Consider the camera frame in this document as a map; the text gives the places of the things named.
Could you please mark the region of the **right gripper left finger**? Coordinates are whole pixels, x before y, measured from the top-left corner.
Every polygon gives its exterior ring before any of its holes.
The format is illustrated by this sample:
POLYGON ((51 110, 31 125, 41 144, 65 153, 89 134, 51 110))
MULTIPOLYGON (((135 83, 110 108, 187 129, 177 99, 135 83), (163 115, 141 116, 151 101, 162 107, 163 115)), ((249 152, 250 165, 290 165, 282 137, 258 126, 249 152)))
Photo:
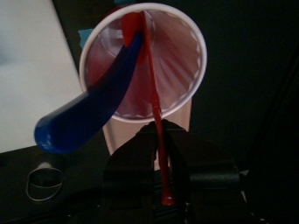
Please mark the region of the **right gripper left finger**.
POLYGON ((117 149, 103 173, 101 224, 155 224, 155 124, 117 149))

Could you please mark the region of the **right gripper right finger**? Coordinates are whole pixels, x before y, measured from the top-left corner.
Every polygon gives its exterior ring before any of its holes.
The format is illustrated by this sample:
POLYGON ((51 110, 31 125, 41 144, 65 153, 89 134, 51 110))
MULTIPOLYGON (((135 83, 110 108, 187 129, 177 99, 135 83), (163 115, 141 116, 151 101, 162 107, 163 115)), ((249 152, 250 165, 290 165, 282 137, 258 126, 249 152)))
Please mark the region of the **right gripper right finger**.
POLYGON ((174 122, 163 127, 182 223, 250 224, 233 156, 174 122))

